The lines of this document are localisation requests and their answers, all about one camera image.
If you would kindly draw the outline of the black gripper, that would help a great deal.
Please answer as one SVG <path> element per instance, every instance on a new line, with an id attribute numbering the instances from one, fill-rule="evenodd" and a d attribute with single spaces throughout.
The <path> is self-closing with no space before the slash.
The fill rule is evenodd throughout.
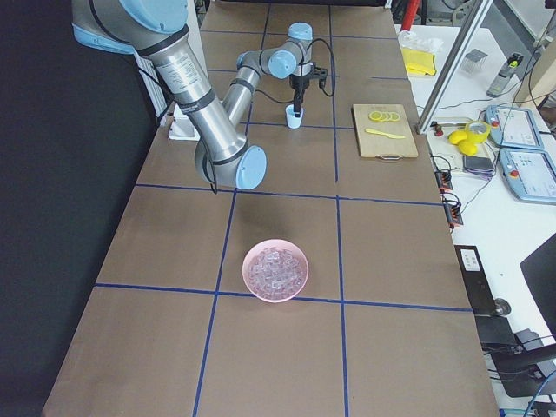
<path id="1" fill-rule="evenodd" d="M 300 117 L 303 111 L 303 95 L 312 79 L 313 75 L 311 73 L 304 76 L 295 74 L 289 76 L 289 86 L 294 91 L 293 114 L 295 117 Z"/>

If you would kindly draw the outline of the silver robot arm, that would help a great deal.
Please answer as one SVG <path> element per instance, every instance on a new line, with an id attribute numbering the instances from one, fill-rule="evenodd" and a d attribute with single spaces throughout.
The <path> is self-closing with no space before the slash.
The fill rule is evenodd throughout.
<path id="1" fill-rule="evenodd" d="M 138 54 L 151 61 L 181 112 L 200 135 L 195 168 L 213 188 L 255 189 L 267 169 L 264 150 L 236 130 L 260 79 L 291 78 L 294 109 L 301 110 L 312 62 L 312 27 L 293 23 L 287 41 L 239 55 L 235 79 L 218 98 L 189 45 L 185 1 L 74 1 L 75 39 L 93 49 Z"/>

